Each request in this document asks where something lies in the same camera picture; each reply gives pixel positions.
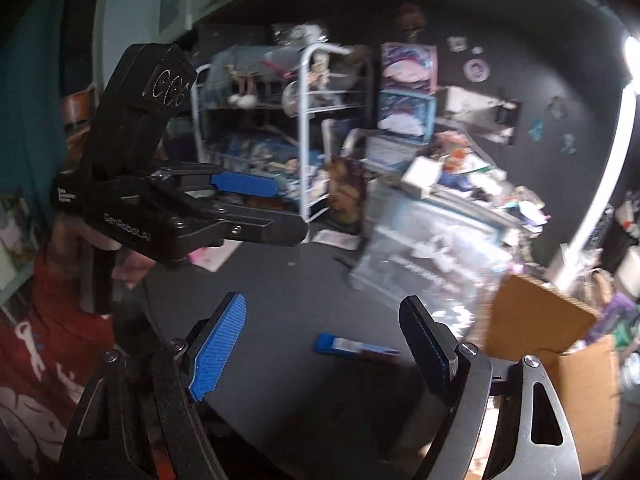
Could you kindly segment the person's left hand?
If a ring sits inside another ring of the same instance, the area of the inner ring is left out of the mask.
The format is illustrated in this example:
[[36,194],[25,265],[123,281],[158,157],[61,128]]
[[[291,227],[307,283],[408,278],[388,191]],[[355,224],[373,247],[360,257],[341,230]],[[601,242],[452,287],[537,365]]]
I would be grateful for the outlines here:
[[[66,280],[79,278],[89,264],[96,268],[93,257],[100,252],[116,255],[122,245],[99,233],[76,216],[59,214],[46,249],[47,265],[52,274]],[[134,289],[155,266],[155,261],[128,250],[124,260],[116,263],[111,278]]]

